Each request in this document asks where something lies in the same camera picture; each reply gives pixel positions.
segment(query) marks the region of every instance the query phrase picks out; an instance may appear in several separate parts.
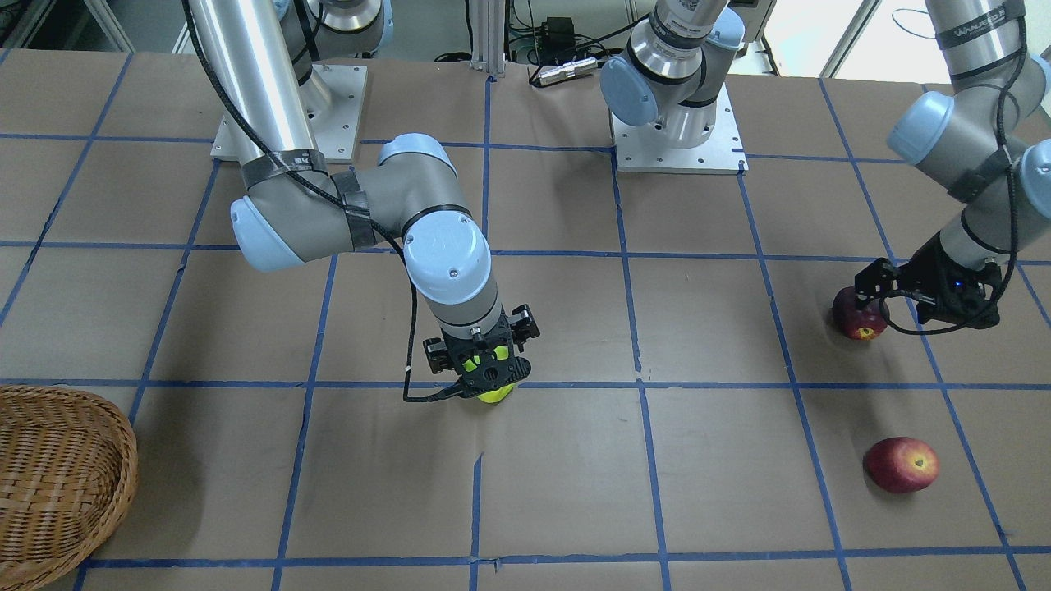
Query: metal connector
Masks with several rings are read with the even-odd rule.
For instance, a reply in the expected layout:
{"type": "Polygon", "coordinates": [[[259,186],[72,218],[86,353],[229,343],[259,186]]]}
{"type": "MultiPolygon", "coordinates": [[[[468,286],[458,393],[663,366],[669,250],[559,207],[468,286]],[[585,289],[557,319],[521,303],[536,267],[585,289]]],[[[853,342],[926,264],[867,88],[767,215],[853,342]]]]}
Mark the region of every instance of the metal connector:
{"type": "Polygon", "coordinates": [[[575,62],[566,62],[558,67],[553,67],[540,74],[538,86],[551,86],[559,82],[564,82],[573,78],[579,78],[593,69],[598,69],[598,60],[595,58],[584,58],[575,62]]]}

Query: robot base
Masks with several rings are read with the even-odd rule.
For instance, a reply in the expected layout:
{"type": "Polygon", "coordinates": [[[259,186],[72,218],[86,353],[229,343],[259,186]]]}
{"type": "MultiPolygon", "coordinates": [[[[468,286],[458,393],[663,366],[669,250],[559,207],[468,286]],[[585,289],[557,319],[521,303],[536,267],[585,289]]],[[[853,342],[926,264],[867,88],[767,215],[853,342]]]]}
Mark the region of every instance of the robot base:
{"type": "MultiPolygon", "coordinates": [[[[358,65],[314,65],[314,76],[321,76],[323,86],[327,86],[328,97],[305,97],[304,103],[310,109],[311,103],[321,103],[310,118],[310,127],[317,142],[317,149],[325,155],[329,164],[350,164],[357,146],[357,130],[365,104],[365,84],[368,68],[358,65]]],[[[211,156],[219,160],[236,161],[236,144],[231,136],[231,125],[227,116],[215,133],[215,143],[211,156]]]]}
{"type": "Polygon", "coordinates": [[[632,127],[611,115],[617,169],[684,175],[737,175],[741,169],[747,170],[741,134],[725,86],[719,91],[717,103],[719,118],[707,141],[685,149],[667,147],[664,135],[652,124],[632,127]]]}

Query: metal base plate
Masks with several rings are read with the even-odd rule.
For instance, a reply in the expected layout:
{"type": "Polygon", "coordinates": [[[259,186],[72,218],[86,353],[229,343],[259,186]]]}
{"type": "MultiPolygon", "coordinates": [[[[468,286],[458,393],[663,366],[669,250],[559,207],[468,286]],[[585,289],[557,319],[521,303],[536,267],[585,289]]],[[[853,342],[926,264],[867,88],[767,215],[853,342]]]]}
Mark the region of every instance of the metal base plate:
{"type": "MultiPolygon", "coordinates": [[[[330,164],[350,164],[357,146],[368,68],[364,65],[315,65],[313,75],[321,76],[332,89],[332,108],[310,119],[317,149],[330,164]]],[[[227,123],[224,115],[211,146],[213,158],[227,162],[238,160],[231,125],[235,124],[227,123]]]]}
{"type": "Polygon", "coordinates": [[[631,125],[611,115],[617,146],[617,169],[624,172],[678,172],[684,175],[737,175],[748,169],[741,134],[726,87],[717,99],[719,117],[708,139],[693,148],[669,148],[664,135],[653,124],[631,125]]]}

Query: floor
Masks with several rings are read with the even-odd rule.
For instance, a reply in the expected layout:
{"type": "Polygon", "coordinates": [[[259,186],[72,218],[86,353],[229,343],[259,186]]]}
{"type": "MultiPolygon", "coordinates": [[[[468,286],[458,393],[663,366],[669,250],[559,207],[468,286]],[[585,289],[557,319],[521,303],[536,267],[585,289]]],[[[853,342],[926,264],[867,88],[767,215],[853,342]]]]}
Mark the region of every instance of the floor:
{"type": "MultiPolygon", "coordinates": [[[[883,143],[921,85],[735,76],[746,175],[633,176],[595,79],[358,63],[359,166],[440,140],[536,314],[499,405],[399,400],[392,253],[248,267],[191,57],[0,53],[0,383],[105,395],[141,453],[127,521],[47,591],[1051,588],[1051,240],[994,329],[827,319],[956,210],[883,143]],[[929,489],[864,476],[895,435],[940,454],[929,489]]],[[[416,352],[414,389],[446,383],[416,352]]]]}

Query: dark red fruit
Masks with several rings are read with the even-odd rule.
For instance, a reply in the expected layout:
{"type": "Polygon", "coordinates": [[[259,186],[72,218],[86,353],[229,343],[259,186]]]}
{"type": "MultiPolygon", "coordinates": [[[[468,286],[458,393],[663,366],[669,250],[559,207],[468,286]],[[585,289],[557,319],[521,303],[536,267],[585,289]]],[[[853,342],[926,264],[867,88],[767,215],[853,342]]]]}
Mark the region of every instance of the dark red fruit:
{"type": "Polygon", "coordinates": [[[854,307],[852,286],[840,289],[832,301],[832,322],[840,332],[854,341],[871,341],[887,328],[880,314],[880,303],[872,300],[862,309],[854,307]]]}

